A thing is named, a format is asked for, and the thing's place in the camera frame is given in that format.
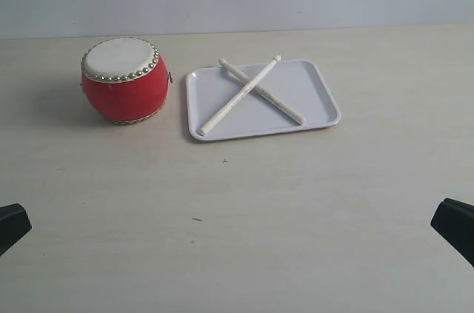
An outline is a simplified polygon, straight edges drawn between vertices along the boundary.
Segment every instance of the wooden drumstick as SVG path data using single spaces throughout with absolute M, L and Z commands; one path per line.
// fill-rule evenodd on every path
M 246 84 L 250 81 L 250 78 L 237 67 L 229 64 L 225 59 L 219 59 L 219 64 L 223 66 L 229 73 L 232 73 L 240 82 Z M 304 124 L 306 119 L 296 111 L 292 110 L 290 106 L 285 104 L 282 100 L 273 95 L 270 91 L 267 91 L 260 85 L 255 86 L 255 91 L 265 100 L 270 102 L 275 108 L 282 111 L 285 115 L 293 119 L 298 124 Z
M 277 55 L 268 63 L 252 80 L 247 82 L 244 87 L 227 102 L 215 115 L 211 117 L 207 123 L 199 130 L 200 135 L 209 133 L 232 108 L 234 108 L 252 89 L 273 69 L 273 67 L 281 60 L 281 56 Z

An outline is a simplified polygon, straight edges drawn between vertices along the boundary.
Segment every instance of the white table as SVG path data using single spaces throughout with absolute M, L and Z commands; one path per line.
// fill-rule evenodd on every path
M 0 258 L 2 312 L 473 311 L 430 220 L 474 203 L 474 24 L 147 38 L 175 82 L 129 127 L 79 87 L 104 38 L 0 41 L 0 206 L 33 225 Z M 277 53 L 317 63 L 341 123 L 191 141 L 185 75 Z

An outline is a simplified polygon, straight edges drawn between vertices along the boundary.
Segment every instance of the red drum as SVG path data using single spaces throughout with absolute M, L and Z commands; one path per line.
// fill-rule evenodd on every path
M 81 63 L 82 89 L 105 118 L 133 124 L 157 113 L 168 91 L 168 72 L 155 46 L 138 38 L 97 44 Z

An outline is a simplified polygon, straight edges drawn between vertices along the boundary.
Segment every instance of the white tray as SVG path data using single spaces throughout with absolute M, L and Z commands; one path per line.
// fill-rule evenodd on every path
M 252 78 L 264 66 L 254 64 L 238 68 Z M 198 129 L 243 86 L 223 67 L 210 67 L 187 76 L 187 114 L 191 135 L 199 141 L 217 141 L 325 128 L 341 119 L 341 112 L 321 73 L 310 61 L 281 61 L 260 85 L 302 114 L 306 123 L 298 125 L 252 91 L 209 134 L 199 135 Z

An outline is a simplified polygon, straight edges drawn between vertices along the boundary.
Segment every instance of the tray rim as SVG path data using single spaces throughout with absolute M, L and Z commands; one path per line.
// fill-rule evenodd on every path
M 282 133 L 290 133 L 290 132 L 301 132 L 305 130 L 312 130 L 312 129 L 324 129 L 324 128 L 329 128 L 332 126 L 335 126 L 337 123 L 342 118 L 342 113 L 341 110 L 339 109 L 339 106 L 336 103 L 336 100 L 333 97 L 333 94 L 330 92 L 329 87 L 327 86 L 326 81 L 323 78 L 323 75 L 319 71 L 318 66 L 313 63 L 311 60 L 304 59 L 304 58 L 298 58 L 298 59 L 285 59 L 280 61 L 281 63 L 287 63 L 287 62 L 301 62 L 301 63 L 308 63 L 312 67 L 314 67 L 316 71 L 316 77 L 319 78 L 319 81 L 321 82 L 321 85 L 323 86 L 323 90 L 326 92 L 327 96 L 329 97 L 329 100 L 331 104 L 333 105 L 334 109 L 336 110 L 336 117 L 328 122 L 324 122 L 323 124 L 312 124 L 310 126 L 294 126 L 294 127 L 284 127 L 284 128 L 272 128 L 268 130 L 262 130 L 258 132 L 248 132 L 243 135 L 231 135 L 228 137 L 217 137 L 217 138 L 209 138 L 209 136 L 202 136 L 199 135 L 194 129 L 193 129 L 193 122 L 191 119 L 191 114 L 190 114 L 190 104 L 191 104 L 191 97 L 190 97 L 190 84 L 195 77 L 194 75 L 196 72 L 199 70 L 210 70 L 210 69 L 221 69 L 222 67 L 201 67 L 197 70 L 192 71 L 191 73 L 188 73 L 186 75 L 186 102 L 187 102 L 187 126 L 190 134 L 192 135 L 193 138 L 195 138 L 197 141 L 225 141 L 225 140 L 230 140 L 230 139 L 240 139 L 240 138 L 252 138 L 252 137 L 259 137 L 263 135 L 272 135 L 272 134 L 282 134 Z M 257 64 L 243 64 L 243 65 L 236 65 L 237 68 L 241 67 L 257 67 L 257 66 L 264 66 L 265 63 L 257 63 Z

